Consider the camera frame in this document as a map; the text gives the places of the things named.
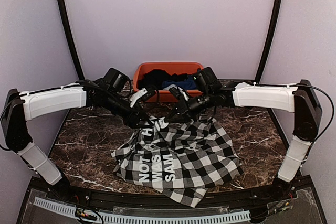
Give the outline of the black white plaid shirt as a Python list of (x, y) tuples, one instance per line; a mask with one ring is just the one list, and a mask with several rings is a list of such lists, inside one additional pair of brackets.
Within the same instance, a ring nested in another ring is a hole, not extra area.
[(207, 190), (229, 183), (243, 171), (233, 143), (215, 118), (151, 125), (136, 130), (112, 152), (114, 173), (125, 182), (153, 188), (171, 200), (196, 207)]

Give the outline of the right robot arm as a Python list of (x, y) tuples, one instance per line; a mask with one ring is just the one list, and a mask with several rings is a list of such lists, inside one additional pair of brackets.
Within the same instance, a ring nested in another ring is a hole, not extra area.
[(317, 87), (302, 79), (294, 84), (260, 84), (228, 82), (221, 84), (211, 67), (192, 74), (201, 95), (188, 98), (182, 91), (171, 89), (178, 102), (166, 122), (196, 120), (198, 114), (212, 107), (260, 107), (294, 114), (293, 137), (277, 174), (277, 181), (268, 188), (273, 200), (288, 191), (298, 169), (306, 161), (313, 143), (324, 133), (320, 130), (322, 107), (316, 96)]

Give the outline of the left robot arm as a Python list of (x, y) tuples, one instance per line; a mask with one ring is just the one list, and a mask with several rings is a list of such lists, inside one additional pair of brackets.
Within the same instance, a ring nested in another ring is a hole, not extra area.
[(68, 179), (47, 157), (28, 133), (26, 123), (34, 118), (58, 111), (98, 106), (122, 117), (126, 126), (136, 129), (149, 122), (147, 113), (135, 102), (120, 95), (129, 78), (115, 68), (104, 77), (77, 82), (38, 91), (19, 92), (11, 89), (1, 113), (4, 151), (12, 151), (21, 157), (48, 184), (63, 201), (74, 197), (74, 189)]

